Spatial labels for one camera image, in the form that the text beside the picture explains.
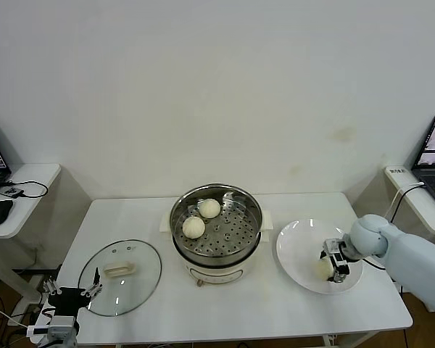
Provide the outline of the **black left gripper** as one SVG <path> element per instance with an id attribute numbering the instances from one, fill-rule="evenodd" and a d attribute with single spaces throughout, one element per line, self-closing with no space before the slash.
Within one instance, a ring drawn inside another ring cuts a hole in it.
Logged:
<path id="1" fill-rule="evenodd" d="M 90 298 L 95 297 L 101 290 L 99 269 L 95 269 L 93 284 L 85 289 L 61 287 L 56 279 L 49 276 L 43 282 L 43 289 L 49 295 L 48 302 L 54 308 L 57 316 L 77 317 L 79 309 L 87 307 Z"/>

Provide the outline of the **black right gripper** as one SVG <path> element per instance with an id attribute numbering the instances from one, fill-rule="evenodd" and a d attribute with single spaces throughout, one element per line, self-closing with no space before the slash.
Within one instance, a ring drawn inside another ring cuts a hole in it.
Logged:
<path id="1" fill-rule="evenodd" d="M 339 250 L 343 255 L 343 258 L 350 263 L 358 262 L 364 258 L 364 256 L 355 248 L 351 241 L 340 241 Z M 320 259 L 327 257 L 328 254 L 325 251 L 320 253 Z M 327 281 L 331 283 L 342 283 L 347 278 L 346 273 L 334 273 Z"/>

